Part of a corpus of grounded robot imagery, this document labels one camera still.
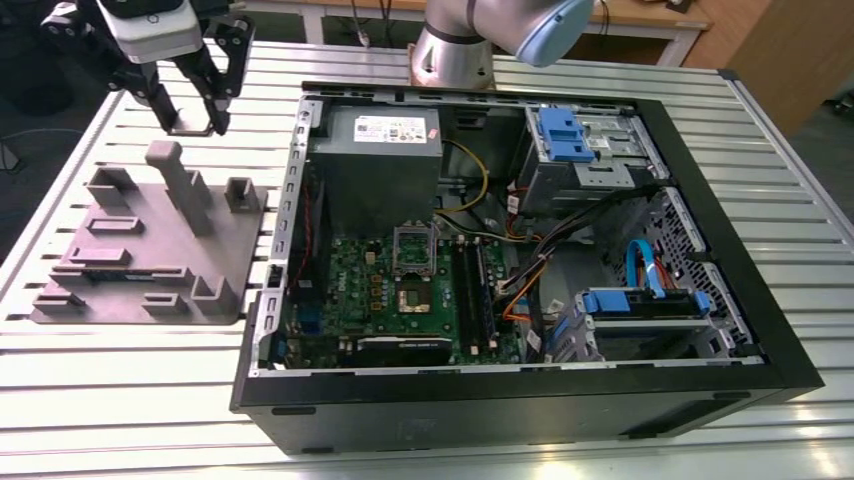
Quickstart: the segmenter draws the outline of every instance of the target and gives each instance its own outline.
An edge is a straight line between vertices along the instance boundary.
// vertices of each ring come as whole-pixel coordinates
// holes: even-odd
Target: floor
[[[304,32],[297,18],[269,21],[268,16],[258,16],[256,20],[256,39],[302,41]],[[325,25],[330,30],[328,42],[356,45],[352,24],[329,22]],[[394,26],[394,43],[405,44],[416,39],[417,29],[406,23],[400,22]],[[378,21],[368,22],[362,28],[380,43],[382,29]],[[0,99],[0,139],[29,129],[85,130],[106,90],[70,62],[62,61],[61,68],[74,91],[72,106],[49,117],[26,117]],[[5,142],[23,162],[23,168],[14,175],[0,173],[0,262],[38,206],[77,138],[78,135],[68,131],[38,132]],[[849,190],[854,184],[854,118],[836,117],[828,107],[821,107],[789,141],[843,212],[854,219],[854,192]]]

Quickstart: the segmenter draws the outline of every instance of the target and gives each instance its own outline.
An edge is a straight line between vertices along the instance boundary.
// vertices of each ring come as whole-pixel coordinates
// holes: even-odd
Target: power supply label
[[[421,117],[356,118],[353,141],[373,143],[426,143],[426,122]]]

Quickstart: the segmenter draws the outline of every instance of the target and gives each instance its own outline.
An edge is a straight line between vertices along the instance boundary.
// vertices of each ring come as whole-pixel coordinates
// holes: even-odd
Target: robotic arm
[[[593,0],[430,0],[410,59],[414,84],[488,88],[492,43],[543,67],[580,36]],[[228,13],[238,0],[76,0],[61,2],[41,23],[57,47],[110,90],[128,90],[150,107],[172,135],[222,135],[228,105],[240,95],[254,25]],[[202,37],[210,33],[228,57],[220,71]],[[206,119],[176,110],[156,62],[169,60],[202,98]]]
[[[76,0],[56,5],[41,30],[110,90],[126,89],[150,107],[169,134],[222,135],[254,36],[248,17],[226,16],[237,5],[234,0]],[[202,41],[208,31],[228,57],[224,72]],[[174,63],[198,91],[208,117],[201,125],[174,109],[160,83],[160,60]]]
[[[410,58],[412,83],[488,88],[492,43],[545,67],[584,31],[593,0],[430,0]]]

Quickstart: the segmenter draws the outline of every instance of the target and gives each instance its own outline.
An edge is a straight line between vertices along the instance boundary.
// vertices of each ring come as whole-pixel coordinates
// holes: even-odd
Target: metal workbench
[[[184,138],[185,164],[209,185],[250,176],[277,189],[300,82],[402,83],[405,63],[402,51],[257,42],[230,130]],[[228,411],[242,322],[40,326],[26,319],[90,202],[82,182],[96,166],[121,165],[137,181],[156,178],[142,160],[148,142],[164,137],[154,117],[110,94],[0,269],[0,475],[854,476],[852,229],[741,86],[713,71],[643,66],[561,62],[533,70],[500,58],[495,70],[501,89],[664,103],[827,386],[668,440],[285,457]],[[161,76],[178,106],[198,101],[174,68],[164,66]],[[252,284],[262,278],[277,200],[273,190]]]

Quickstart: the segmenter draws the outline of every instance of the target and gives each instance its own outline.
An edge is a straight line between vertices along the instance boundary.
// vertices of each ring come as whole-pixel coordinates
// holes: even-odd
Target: motherboard
[[[519,363],[517,327],[492,308],[505,273],[497,242],[437,239],[432,227],[334,237],[325,303],[297,307],[289,367]]]

